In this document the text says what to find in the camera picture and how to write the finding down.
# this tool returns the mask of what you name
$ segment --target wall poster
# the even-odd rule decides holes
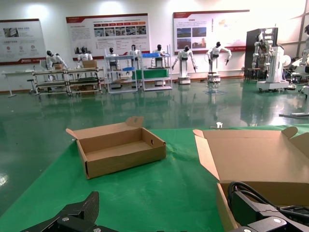
[[[102,59],[110,47],[119,55],[127,54],[133,44],[150,51],[148,14],[67,17],[67,24],[73,60],[82,48],[95,59]]]
[[[0,65],[34,64],[41,59],[46,59],[46,49],[38,18],[0,20]]]
[[[232,52],[245,51],[249,10],[174,13],[174,51],[186,45],[205,53],[218,41]]]

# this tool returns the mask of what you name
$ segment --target red poster header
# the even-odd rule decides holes
[[[222,13],[241,13],[249,12],[250,10],[236,10],[236,11],[192,11],[192,12],[174,12],[174,18],[188,18],[190,15],[198,14],[222,14]]]
[[[0,62],[0,65],[15,65],[15,64],[38,64],[40,60],[46,59],[45,57],[39,58],[25,58],[19,61]]]
[[[115,17],[132,17],[132,16],[148,16],[148,14],[115,14],[115,15],[93,15],[93,16],[77,16],[66,17],[67,23],[81,23],[87,18],[115,18]]]

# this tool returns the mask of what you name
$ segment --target cardboard box flap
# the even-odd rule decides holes
[[[82,130],[66,129],[66,132],[76,139],[93,138],[101,135],[117,133],[122,131],[133,130],[142,127],[143,117],[133,116],[128,118],[125,122],[110,124],[100,127],[87,128]]]
[[[221,183],[309,183],[309,133],[194,130],[200,162]]]
[[[200,163],[214,177],[216,177],[217,180],[220,180],[207,140],[195,135],[195,142],[197,144],[197,152]]]

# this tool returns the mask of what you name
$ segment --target cardboard box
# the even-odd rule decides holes
[[[55,70],[62,70],[63,69],[63,64],[54,64]]]
[[[194,130],[200,163],[218,180],[217,207],[225,231],[238,224],[227,188],[242,181],[275,205],[309,205],[309,133],[271,130]]]
[[[66,129],[77,139],[88,179],[164,159],[166,144],[142,128],[143,117],[83,130]]]
[[[97,60],[83,60],[83,68],[89,69],[89,68],[97,68]]]

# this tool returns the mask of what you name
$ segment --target cardboard box on shelf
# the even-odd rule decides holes
[[[143,117],[123,123],[70,130],[77,139],[84,172],[88,179],[164,159],[166,144],[142,128]]]
[[[62,70],[63,69],[63,64],[54,64],[55,70]]]
[[[238,228],[227,188],[241,181],[275,205],[309,205],[309,133],[271,130],[194,130],[200,163],[217,180],[217,207],[225,231]]]
[[[97,68],[97,60],[83,60],[83,68],[89,69],[89,68]]]

